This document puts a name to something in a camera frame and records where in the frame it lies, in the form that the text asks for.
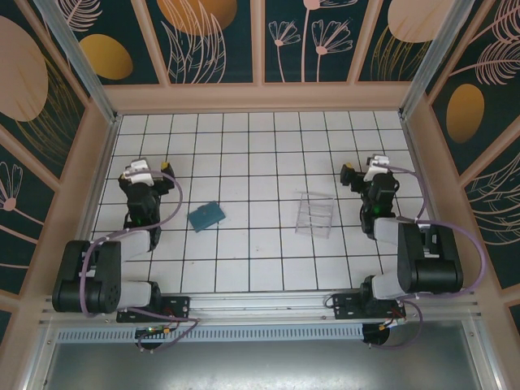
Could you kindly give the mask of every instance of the ventilation grille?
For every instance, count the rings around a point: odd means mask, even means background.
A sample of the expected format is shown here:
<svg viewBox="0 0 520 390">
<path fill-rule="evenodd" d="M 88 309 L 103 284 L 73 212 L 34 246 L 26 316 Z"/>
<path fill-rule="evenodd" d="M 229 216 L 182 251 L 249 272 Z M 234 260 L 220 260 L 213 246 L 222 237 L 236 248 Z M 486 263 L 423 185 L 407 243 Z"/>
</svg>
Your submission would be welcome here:
<svg viewBox="0 0 520 390">
<path fill-rule="evenodd" d="M 58 344 L 120 344 L 135 343 L 138 328 L 85 328 L 62 329 L 58 333 Z M 183 330 L 167 335 L 153 335 L 142 342 L 172 340 Z M 362 339 L 361 324 L 256 326 L 256 327 L 200 327 L 191 331 L 183 342 L 216 341 L 289 341 L 289 340 L 344 340 Z"/>
</svg>

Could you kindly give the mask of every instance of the black bracket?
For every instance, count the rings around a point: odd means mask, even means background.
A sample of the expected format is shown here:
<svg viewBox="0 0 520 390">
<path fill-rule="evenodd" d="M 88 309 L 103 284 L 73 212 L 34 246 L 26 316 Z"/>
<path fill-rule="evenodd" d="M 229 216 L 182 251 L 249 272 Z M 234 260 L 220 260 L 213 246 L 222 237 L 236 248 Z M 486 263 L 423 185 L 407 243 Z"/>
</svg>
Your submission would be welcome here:
<svg viewBox="0 0 520 390">
<path fill-rule="evenodd" d="M 395 315 L 392 309 L 406 316 L 404 306 L 397 301 L 372 301 L 367 305 L 359 292 L 334 294 L 331 299 L 336 319 L 388 319 Z"/>
<path fill-rule="evenodd" d="M 141 308 L 150 313 L 174 315 L 178 318 L 186 319 L 189 316 L 189 297 L 161 297 L 159 310 L 152 310 L 148 307 Z M 117 323 L 169 323 L 167 319 L 150 317 L 145 314 L 134 313 L 132 311 L 119 311 L 115 320 Z"/>
</svg>

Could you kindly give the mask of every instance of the yellow oval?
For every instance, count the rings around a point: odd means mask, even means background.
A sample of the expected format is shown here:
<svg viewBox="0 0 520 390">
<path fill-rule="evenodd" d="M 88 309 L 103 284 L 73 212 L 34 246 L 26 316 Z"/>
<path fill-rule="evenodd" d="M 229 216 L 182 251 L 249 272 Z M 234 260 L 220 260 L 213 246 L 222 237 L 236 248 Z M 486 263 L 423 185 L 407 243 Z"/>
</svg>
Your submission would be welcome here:
<svg viewBox="0 0 520 390">
<path fill-rule="evenodd" d="M 236 0 L 157 0 L 164 17 L 170 24 L 190 35 L 202 35 L 202 12 L 206 10 L 208 18 L 213 15 L 224 30 L 235 19 Z M 204 35 L 213 32 L 213 28 L 206 28 Z"/>
<path fill-rule="evenodd" d="M 446 126 L 452 140 L 463 144 L 479 130 L 484 116 L 484 96 L 472 84 L 463 84 L 449 99 Z"/>
<path fill-rule="evenodd" d="M 0 16 L 0 112 L 26 122 L 47 101 L 46 60 L 37 43 L 18 24 Z"/>
<path fill-rule="evenodd" d="M 110 80 L 121 80 L 132 74 L 132 58 L 114 38 L 93 34 L 83 38 L 80 45 L 97 75 Z"/>
<path fill-rule="evenodd" d="M 388 28 L 399 41 L 433 40 L 440 30 L 453 0 L 392 0 L 388 8 Z"/>
</svg>

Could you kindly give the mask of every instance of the white grid floor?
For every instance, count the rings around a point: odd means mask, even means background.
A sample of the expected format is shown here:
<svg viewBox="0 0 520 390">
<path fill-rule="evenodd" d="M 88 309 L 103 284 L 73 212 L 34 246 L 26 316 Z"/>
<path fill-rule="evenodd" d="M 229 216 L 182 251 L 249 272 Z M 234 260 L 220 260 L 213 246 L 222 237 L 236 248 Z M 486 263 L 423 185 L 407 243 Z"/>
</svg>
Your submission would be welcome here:
<svg viewBox="0 0 520 390">
<path fill-rule="evenodd" d="M 153 280 L 164 293 L 357 288 L 397 266 L 397 248 L 362 233 L 359 195 L 341 186 L 343 163 L 359 170 L 373 153 L 414 169 L 396 112 L 277 112 L 127 115 L 118 135 L 93 237 L 123 226 L 117 178 L 134 158 L 166 158 L 184 191 L 180 213 L 153 253 L 123 265 L 123 277 Z M 396 174 L 396 214 L 413 217 L 417 180 Z M 328 240 L 294 232 L 301 192 L 337 199 Z M 162 197 L 161 216 L 178 193 Z M 226 219 L 195 233 L 187 215 L 217 201 Z"/>
</svg>

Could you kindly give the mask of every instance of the blue sponge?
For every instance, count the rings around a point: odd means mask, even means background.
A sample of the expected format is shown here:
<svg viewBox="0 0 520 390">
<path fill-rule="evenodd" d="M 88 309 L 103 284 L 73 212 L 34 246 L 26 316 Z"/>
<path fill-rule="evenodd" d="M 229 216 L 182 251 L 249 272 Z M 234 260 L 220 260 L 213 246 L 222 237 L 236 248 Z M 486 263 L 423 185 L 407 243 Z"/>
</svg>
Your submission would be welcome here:
<svg viewBox="0 0 520 390">
<path fill-rule="evenodd" d="M 192 224 L 195 232 L 207 229 L 224 218 L 226 218 L 226 216 L 216 201 L 200 206 L 193 213 L 188 214 L 188 220 Z"/>
</svg>

